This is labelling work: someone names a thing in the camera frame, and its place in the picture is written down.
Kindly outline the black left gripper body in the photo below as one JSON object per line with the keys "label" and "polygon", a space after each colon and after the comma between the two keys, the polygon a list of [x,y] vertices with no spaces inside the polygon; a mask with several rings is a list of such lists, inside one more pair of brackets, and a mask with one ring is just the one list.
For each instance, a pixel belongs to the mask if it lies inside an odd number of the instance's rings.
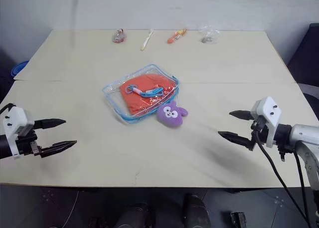
{"label": "black left gripper body", "polygon": [[41,147],[37,144],[35,131],[30,130],[25,136],[19,135],[15,141],[19,155],[40,155]]}

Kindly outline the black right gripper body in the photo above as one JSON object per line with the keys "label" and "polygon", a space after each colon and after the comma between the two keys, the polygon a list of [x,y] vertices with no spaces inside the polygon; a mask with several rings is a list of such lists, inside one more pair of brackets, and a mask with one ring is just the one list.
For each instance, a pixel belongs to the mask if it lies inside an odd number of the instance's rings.
{"label": "black right gripper body", "polygon": [[255,144],[264,145],[267,141],[269,129],[266,126],[266,119],[263,116],[258,116],[251,125],[252,137],[249,142],[248,149],[254,150]]}

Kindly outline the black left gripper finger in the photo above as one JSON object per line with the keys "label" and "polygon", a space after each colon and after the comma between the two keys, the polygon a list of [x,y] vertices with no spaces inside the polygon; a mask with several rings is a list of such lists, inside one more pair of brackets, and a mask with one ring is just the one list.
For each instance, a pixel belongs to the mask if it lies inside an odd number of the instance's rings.
{"label": "black left gripper finger", "polygon": [[53,128],[56,126],[59,126],[61,124],[66,123],[65,120],[62,119],[41,119],[41,120],[36,120],[34,122],[33,129],[48,129],[48,128]]}
{"label": "black left gripper finger", "polygon": [[40,151],[40,156],[41,158],[45,158],[48,156],[52,156],[58,153],[61,153],[65,150],[67,150],[68,148],[72,147],[73,145],[75,145],[77,143],[76,140],[74,141],[63,141],[63,142],[59,142],[59,143],[55,143],[52,146],[48,147],[48,148],[43,148]]}

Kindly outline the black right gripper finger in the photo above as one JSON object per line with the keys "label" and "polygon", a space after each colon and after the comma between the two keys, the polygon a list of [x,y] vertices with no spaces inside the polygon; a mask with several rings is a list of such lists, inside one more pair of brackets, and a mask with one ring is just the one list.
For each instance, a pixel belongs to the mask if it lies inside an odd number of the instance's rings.
{"label": "black right gripper finger", "polygon": [[241,146],[244,146],[246,148],[249,148],[249,146],[250,146],[251,141],[248,138],[238,136],[238,134],[236,134],[236,133],[227,132],[227,131],[218,131],[218,134],[222,138],[224,138],[232,143],[235,143],[237,145],[241,145]]}
{"label": "black right gripper finger", "polygon": [[232,115],[242,120],[253,120],[253,116],[251,115],[250,111],[235,110],[235,111],[229,112],[229,115]]}

